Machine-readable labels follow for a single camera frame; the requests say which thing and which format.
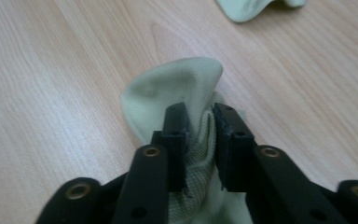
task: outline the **wooden table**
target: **wooden table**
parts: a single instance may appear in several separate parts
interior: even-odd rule
[[[194,56],[223,64],[217,90],[259,144],[329,189],[358,179],[358,1],[235,24],[212,0],[0,0],[0,224],[34,223],[72,178],[126,172],[140,143],[120,94]]]

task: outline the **table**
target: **table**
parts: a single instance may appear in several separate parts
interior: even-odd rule
[[[257,143],[328,189],[358,179],[358,1],[236,24],[212,0],[0,0],[0,223],[34,223],[70,179],[126,172],[140,142],[120,94],[195,56],[222,63],[216,89]]]

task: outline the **cloth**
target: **cloth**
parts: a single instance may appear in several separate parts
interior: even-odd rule
[[[189,151],[185,157],[187,189],[170,193],[170,223],[252,223],[243,193],[220,190],[214,165],[214,91],[223,73],[220,62],[191,58],[152,68],[124,90],[121,103],[126,121],[143,144],[162,130],[165,109],[185,102],[190,119]]]
[[[245,22],[257,16],[269,3],[278,0],[216,0],[234,22]],[[289,7],[303,7],[307,0],[281,0]]]

